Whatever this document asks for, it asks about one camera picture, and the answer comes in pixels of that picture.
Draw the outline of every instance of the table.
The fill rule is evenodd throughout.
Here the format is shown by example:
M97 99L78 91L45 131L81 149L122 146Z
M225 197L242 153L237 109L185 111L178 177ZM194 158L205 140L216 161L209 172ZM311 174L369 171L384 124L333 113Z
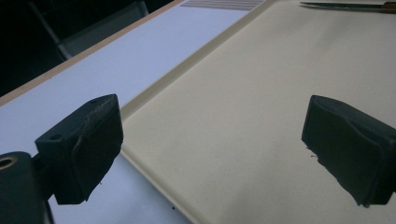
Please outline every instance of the table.
M120 105L192 55L245 11L180 7L176 1L0 99L0 153L36 154L39 135L80 105L116 93ZM90 199L59 206L56 223L187 223L136 169L118 156Z

